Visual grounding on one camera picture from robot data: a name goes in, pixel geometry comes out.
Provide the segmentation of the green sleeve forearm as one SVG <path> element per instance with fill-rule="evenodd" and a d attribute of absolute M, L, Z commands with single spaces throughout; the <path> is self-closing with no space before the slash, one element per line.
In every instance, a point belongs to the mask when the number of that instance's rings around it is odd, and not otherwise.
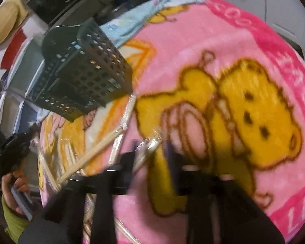
<path fill-rule="evenodd" d="M 10 239 L 14 241 L 14 243 L 18 243 L 19 237 L 24 232 L 25 228 L 29 226 L 30 222 L 22 215 L 15 213 L 13 210 L 11 210 L 7 206 L 4 197 L 1 198 L 1 203 L 4 218 L 7 223 L 5 232 L 9 235 Z"/>

